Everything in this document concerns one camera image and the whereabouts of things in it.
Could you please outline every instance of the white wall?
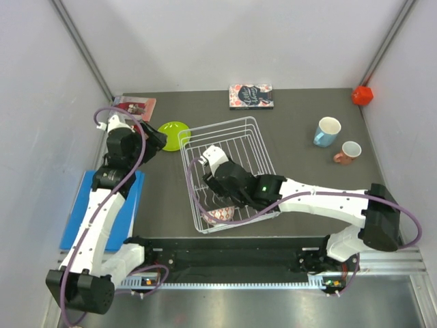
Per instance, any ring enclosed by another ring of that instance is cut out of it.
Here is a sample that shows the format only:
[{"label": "white wall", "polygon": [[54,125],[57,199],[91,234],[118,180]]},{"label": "white wall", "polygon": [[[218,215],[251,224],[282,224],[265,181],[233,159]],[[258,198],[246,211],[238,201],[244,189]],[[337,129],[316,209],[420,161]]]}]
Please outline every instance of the white wall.
[{"label": "white wall", "polygon": [[403,0],[64,0],[115,93],[353,87]]},{"label": "white wall", "polygon": [[35,328],[106,100],[49,1],[2,1],[0,26],[0,320]]},{"label": "white wall", "polygon": [[[437,1],[420,0],[371,80],[364,108],[388,185],[423,225],[419,243],[437,288]],[[408,236],[415,231],[408,225]]]}]

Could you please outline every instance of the blue folder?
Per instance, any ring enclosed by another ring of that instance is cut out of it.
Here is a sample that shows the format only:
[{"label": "blue folder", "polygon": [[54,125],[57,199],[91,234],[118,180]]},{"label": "blue folder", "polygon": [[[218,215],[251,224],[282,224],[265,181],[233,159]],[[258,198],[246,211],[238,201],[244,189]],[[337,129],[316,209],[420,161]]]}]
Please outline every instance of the blue folder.
[{"label": "blue folder", "polygon": [[[67,223],[61,245],[59,246],[62,250],[70,250],[76,239],[77,232],[87,211],[89,192],[91,191],[91,184],[95,172],[96,171],[86,171],[83,176],[81,188],[77,194],[70,220]],[[105,251],[118,251],[120,249],[123,242],[128,238],[130,227],[133,225],[135,217],[137,216],[141,190],[144,183],[144,173],[135,172],[135,176],[137,179],[131,186],[128,198],[115,218]]]}]

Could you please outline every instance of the red object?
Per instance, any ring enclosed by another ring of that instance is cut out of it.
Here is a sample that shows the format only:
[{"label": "red object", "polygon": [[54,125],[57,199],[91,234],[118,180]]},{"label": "red object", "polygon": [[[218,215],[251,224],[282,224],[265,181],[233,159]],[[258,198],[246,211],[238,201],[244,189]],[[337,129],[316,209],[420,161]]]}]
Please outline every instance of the red object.
[{"label": "red object", "polygon": [[373,93],[369,87],[358,86],[352,92],[352,102],[355,105],[365,106],[373,99]]}]

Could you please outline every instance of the light blue cup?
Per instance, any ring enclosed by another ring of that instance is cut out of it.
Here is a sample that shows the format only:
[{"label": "light blue cup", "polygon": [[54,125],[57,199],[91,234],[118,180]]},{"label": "light blue cup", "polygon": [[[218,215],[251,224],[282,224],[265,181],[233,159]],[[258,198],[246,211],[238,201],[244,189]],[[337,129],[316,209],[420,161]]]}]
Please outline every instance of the light blue cup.
[{"label": "light blue cup", "polygon": [[319,147],[328,147],[334,142],[341,130],[338,120],[330,117],[322,118],[314,135],[314,144]]}]

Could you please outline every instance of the dish rack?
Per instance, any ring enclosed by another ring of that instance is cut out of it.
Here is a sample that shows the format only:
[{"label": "dish rack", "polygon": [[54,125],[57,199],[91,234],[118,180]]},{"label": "dish rack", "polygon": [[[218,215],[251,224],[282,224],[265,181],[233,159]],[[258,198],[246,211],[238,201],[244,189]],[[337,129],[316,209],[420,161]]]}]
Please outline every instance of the dish rack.
[{"label": "dish rack", "polygon": [[[245,170],[252,172],[254,176],[260,174],[275,174],[257,121],[253,117],[240,118],[181,131],[179,133],[179,142],[181,145],[182,162],[184,164],[186,178],[188,165],[191,160],[195,157],[200,157],[202,153],[212,145],[223,149],[228,157],[232,158],[235,163],[243,166]],[[202,176],[205,173],[206,170],[203,165],[196,163],[193,168],[191,183],[200,204],[202,204],[206,210],[216,210],[233,206],[230,199],[218,197],[208,188],[202,180]],[[195,228],[198,232],[203,234],[271,219],[279,214],[279,212],[272,211],[246,223],[233,225],[218,223],[212,225],[203,220],[200,210],[196,207],[192,196],[189,195],[189,198]],[[256,213],[256,210],[248,206],[235,208],[235,213],[231,220],[241,221],[252,217]]]}]

